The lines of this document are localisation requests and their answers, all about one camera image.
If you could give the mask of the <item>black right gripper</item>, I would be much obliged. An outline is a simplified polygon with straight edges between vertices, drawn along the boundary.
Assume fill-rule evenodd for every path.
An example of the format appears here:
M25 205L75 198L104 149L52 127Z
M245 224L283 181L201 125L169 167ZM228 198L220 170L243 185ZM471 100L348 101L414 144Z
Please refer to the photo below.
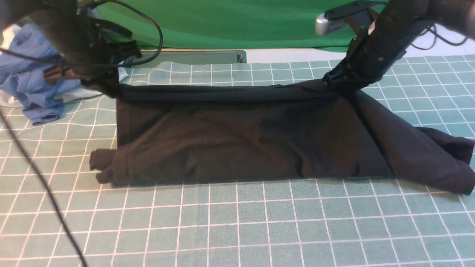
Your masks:
M416 37L430 26L429 20L397 7L385 7L377 19L360 29L349 43L344 59L323 81L329 89L357 91L382 79Z

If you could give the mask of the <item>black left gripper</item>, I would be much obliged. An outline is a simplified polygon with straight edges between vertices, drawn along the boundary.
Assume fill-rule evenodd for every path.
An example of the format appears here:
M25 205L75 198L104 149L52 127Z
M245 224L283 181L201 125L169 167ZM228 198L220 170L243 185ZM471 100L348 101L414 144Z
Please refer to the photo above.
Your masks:
M118 64L132 56L142 57L136 41L109 43L101 29L116 27L114 23L76 13L35 11L30 18L61 57L43 71L46 83L77 79L87 89L109 98L121 97Z

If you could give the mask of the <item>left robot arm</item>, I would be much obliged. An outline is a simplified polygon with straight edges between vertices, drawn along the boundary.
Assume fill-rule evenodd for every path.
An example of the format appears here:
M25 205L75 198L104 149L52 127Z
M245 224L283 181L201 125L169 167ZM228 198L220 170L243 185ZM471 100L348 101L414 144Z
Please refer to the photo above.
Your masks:
M129 29L98 17L98 6L92 0L2 0L1 28L25 17L39 28L59 54L43 71L48 85L79 80L85 88L120 98L119 64L141 58L141 51Z

